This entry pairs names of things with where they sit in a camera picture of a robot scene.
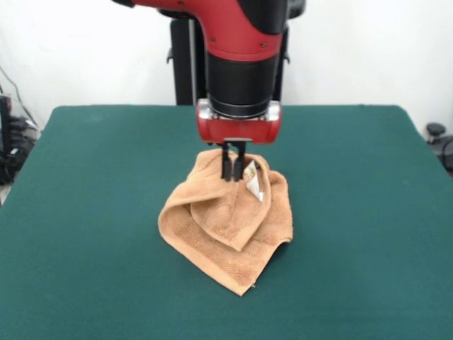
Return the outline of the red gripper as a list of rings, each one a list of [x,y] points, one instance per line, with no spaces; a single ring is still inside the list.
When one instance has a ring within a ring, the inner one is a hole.
[[[264,115],[258,118],[239,120],[223,118],[214,114],[209,105],[197,105],[196,121],[200,138],[203,142],[221,144],[222,174],[221,179],[230,181],[232,177],[232,161],[229,156],[231,144],[237,149],[233,175],[235,181],[243,179],[246,143],[271,144],[277,139],[282,122],[281,105],[270,105]]]

